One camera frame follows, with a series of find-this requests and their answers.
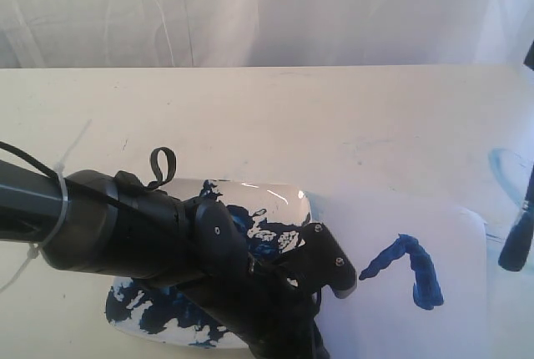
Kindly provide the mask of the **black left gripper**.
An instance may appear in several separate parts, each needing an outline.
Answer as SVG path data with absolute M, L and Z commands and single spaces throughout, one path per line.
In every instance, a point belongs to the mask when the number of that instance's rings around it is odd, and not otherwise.
M 315 316 L 320 291 L 301 292 L 278 266 L 256 260 L 220 201 L 187 202 L 194 253 L 204 276 L 178 289 L 244 341 L 256 358 L 327 358 Z

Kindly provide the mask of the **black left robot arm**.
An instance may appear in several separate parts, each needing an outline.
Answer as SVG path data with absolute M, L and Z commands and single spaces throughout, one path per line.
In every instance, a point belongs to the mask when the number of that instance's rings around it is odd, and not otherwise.
M 52 267 L 127 276 L 146 290 L 181 294 L 244 341 L 257 358 L 325 358 L 315 316 L 320 288 L 287 281 L 280 260 L 261 258 L 245 239 L 249 213 L 225 205 L 213 183 L 188 200 L 132 174 L 85 170 L 60 179 L 1 165 L 1 237 L 42 250 Z

